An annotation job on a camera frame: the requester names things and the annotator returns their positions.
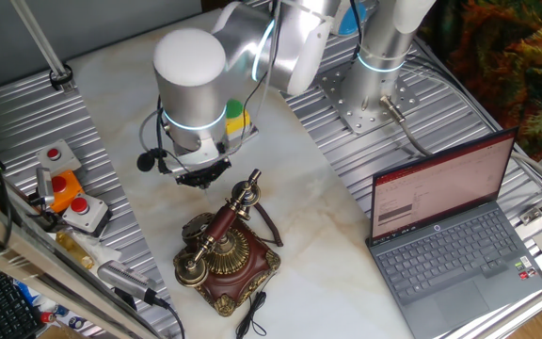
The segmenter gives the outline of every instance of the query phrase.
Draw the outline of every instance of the emergency stop button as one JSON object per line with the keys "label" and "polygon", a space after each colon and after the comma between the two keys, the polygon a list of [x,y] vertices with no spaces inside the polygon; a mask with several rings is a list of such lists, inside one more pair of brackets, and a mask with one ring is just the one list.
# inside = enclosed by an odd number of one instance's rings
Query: emergency stop button
{"label": "emergency stop button", "polygon": [[56,176],[52,178],[52,188],[54,193],[62,193],[66,190],[66,179],[61,176]]}
{"label": "emergency stop button", "polygon": [[56,161],[57,159],[60,158],[60,156],[62,156],[62,152],[57,148],[53,148],[53,149],[47,151],[47,157],[50,160]]}
{"label": "emergency stop button", "polygon": [[84,215],[89,211],[87,200],[85,198],[74,199],[71,203],[71,210],[80,215]]}

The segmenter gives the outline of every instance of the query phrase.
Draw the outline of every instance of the colorful fabric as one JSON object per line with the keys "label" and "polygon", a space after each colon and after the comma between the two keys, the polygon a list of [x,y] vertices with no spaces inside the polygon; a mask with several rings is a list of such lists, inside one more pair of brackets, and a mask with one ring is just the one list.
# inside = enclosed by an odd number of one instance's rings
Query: colorful fabric
{"label": "colorful fabric", "polygon": [[542,0],[438,0],[421,30],[518,144],[542,158]]}

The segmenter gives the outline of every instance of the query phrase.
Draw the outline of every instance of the laptop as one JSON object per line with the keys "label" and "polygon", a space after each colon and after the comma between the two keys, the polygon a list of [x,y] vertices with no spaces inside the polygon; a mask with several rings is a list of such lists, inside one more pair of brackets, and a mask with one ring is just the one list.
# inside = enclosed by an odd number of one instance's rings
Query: laptop
{"label": "laptop", "polygon": [[496,203],[516,132],[374,175],[367,244],[415,338],[542,289],[542,272]]}

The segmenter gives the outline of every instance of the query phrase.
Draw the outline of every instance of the sticker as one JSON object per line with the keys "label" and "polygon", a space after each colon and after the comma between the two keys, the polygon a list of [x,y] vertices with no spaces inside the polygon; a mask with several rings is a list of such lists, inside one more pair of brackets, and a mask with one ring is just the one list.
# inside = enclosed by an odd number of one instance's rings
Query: sticker
{"label": "sticker", "polygon": [[519,260],[522,262],[522,264],[524,264],[524,267],[526,267],[526,268],[532,266],[530,260],[528,260],[528,258],[526,256],[523,256],[523,257],[519,258]]}

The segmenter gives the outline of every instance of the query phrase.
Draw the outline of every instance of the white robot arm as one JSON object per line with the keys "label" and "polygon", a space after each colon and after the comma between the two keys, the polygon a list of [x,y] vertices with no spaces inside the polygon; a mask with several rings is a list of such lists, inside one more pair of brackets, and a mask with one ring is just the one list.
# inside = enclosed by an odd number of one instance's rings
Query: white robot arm
{"label": "white robot arm", "polygon": [[[342,83],[346,104],[365,111],[390,96],[415,32],[435,1],[380,0],[365,26],[369,34],[361,53]],[[159,41],[153,65],[165,130],[181,161],[170,170],[179,184],[206,187],[231,165],[228,156],[236,150],[229,147],[227,102],[249,78],[260,82],[268,75],[271,87],[291,95],[309,87],[333,17],[346,2],[277,0],[280,10],[274,13],[233,2],[212,32],[186,28]]]}
{"label": "white robot arm", "polygon": [[[226,104],[249,78],[261,81],[273,60],[271,87],[290,94],[307,89],[339,4],[284,0],[276,23],[271,13],[233,2],[211,33],[186,28],[158,42],[153,65],[165,129],[183,164],[171,169],[178,183],[206,186],[229,166]],[[271,55],[277,29],[277,52]]]}

